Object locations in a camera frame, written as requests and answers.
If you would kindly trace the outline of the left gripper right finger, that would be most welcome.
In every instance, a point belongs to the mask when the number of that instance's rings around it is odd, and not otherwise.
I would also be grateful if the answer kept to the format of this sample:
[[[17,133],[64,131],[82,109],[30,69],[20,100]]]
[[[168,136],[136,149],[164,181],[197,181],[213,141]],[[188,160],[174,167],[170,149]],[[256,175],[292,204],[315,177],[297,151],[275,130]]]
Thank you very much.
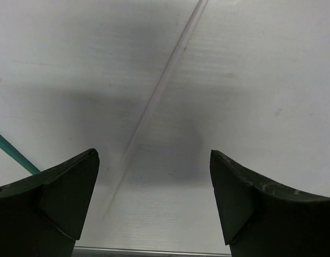
[[[280,184],[220,151],[210,174],[232,256],[330,256],[330,198]]]

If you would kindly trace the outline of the teal chopstick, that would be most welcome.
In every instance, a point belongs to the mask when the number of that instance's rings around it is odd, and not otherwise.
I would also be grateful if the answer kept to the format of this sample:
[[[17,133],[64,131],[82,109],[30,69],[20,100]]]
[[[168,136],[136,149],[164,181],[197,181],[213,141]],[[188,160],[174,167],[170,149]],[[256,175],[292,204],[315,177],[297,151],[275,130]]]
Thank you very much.
[[[31,163],[23,154],[21,154],[12,144],[10,144],[2,135],[0,135],[0,149],[26,169],[30,174],[36,175],[41,171]]]

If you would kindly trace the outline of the white chopstick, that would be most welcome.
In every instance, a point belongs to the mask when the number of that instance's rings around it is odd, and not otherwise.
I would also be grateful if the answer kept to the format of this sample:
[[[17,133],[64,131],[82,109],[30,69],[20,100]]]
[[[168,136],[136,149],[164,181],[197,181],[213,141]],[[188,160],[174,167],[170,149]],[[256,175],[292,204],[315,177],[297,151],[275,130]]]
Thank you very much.
[[[113,202],[116,193],[124,179],[128,166],[131,160],[134,157],[135,151],[138,148],[140,139],[143,137],[144,130],[146,129],[149,121],[152,119],[153,113],[156,110],[158,102],[162,97],[162,93],[166,89],[171,76],[176,70],[177,64],[180,61],[183,53],[186,51],[187,44],[190,40],[190,37],[195,30],[196,25],[198,24],[200,17],[202,16],[208,1],[197,1],[197,4],[192,11],[182,33],[164,67],[164,70],[150,96],[142,115],[137,123],[136,128],[134,129],[131,137],[124,148],[123,155],[121,156],[118,166],[117,166],[117,176],[115,179],[115,183],[111,186],[111,189],[107,191],[107,198],[102,205],[102,208],[99,212],[99,217],[103,219],[109,208],[111,203]]]

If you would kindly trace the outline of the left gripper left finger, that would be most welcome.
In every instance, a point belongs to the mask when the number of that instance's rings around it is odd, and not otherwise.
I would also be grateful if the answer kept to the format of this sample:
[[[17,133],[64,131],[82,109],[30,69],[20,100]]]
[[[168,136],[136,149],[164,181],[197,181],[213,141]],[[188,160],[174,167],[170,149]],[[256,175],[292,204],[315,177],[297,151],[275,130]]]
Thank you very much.
[[[71,256],[80,239],[100,159],[89,149],[0,186],[0,256]]]

